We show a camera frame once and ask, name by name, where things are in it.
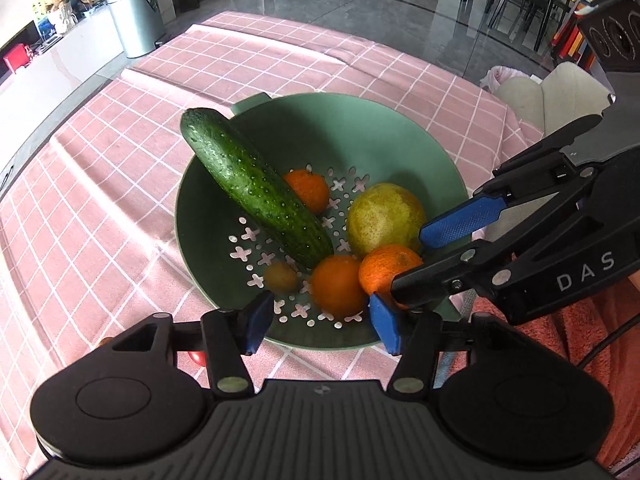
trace green cucumber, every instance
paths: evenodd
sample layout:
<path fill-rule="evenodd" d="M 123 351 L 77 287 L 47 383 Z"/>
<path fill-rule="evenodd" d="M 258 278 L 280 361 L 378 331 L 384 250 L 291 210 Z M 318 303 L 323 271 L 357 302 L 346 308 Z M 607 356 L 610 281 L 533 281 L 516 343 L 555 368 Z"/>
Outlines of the green cucumber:
<path fill-rule="evenodd" d="M 225 116 L 190 108 L 180 131 L 218 185 L 293 259 L 313 268 L 334 253 L 318 218 Z"/>

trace white lettering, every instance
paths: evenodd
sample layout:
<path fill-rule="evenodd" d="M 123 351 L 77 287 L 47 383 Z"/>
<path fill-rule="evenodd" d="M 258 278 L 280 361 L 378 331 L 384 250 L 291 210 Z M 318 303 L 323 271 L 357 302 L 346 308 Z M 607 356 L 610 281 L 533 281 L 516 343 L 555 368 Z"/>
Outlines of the white lettering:
<path fill-rule="evenodd" d="M 569 276 L 568 274 L 561 274 L 556 278 L 556 280 L 558 280 L 558 286 L 560 287 L 560 292 L 566 291 L 572 285 L 571 276 Z"/>
<path fill-rule="evenodd" d="M 581 280 L 581 282 L 584 282 L 584 279 L 587 276 L 591 276 L 592 278 L 596 277 L 596 275 L 593 273 L 593 271 L 590 269 L 590 267 L 587 264 L 582 264 L 582 280 Z"/>
<path fill-rule="evenodd" d="M 611 251 L 609 251 L 608 253 L 604 253 L 600 260 L 602 261 L 603 264 L 605 264 L 604 267 L 602 267 L 602 270 L 609 270 L 611 267 L 615 265 L 615 262 L 611 257 Z"/>

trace colander handle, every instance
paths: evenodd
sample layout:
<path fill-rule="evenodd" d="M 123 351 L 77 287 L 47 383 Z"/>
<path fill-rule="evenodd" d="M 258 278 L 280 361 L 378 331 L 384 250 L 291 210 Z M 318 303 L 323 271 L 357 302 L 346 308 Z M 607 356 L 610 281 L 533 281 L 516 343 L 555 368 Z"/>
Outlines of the colander handle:
<path fill-rule="evenodd" d="M 236 116 L 267 101 L 271 101 L 271 98 L 264 92 L 260 92 L 259 94 L 252 95 L 247 99 L 242 99 L 242 101 L 238 101 L 237 103 L 231 105 L 231 111 L 233 112 L 234 116 Z"/>

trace red tomato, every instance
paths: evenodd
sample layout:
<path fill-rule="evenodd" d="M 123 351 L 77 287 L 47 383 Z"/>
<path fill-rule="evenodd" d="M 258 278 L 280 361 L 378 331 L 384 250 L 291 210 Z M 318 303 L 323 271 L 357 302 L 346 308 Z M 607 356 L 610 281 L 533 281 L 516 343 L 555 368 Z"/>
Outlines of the red tomato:
<path fill-rule="evenodd" d="M 191 360 L 198 366 L 202 366 L 203 368 L 207 366 L 207 357 L 204 352 L 188 352 L 188 354 Z"/>

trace tablecloth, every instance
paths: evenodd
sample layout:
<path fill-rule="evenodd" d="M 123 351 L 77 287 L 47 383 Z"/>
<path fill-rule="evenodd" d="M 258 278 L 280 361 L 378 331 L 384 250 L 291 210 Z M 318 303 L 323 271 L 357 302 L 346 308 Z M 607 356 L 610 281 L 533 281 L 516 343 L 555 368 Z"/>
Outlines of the tablecloth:
<path fill-rule="evenodd" d="M 261 91 L 342 92 L 393 108 L 436 138 L 470 192 L 542 137 L 472 83 L 363 38 L 238 12 L 193 25 L 82 106 L 0 203 L 2 480 L 43 460 L 29 400 L 45 378 L 154 312 L 183 321 L 210 309 L 175 238 L 177 187 L 192 156 L 178 122 L 194 106 L 230 115 Z M 380 346 L 313 352 L 269 342 L 245 361 L 257 386 L 386 384 L 397 362 Z M 185 355 L 178 366 L 206 385 Z"/>

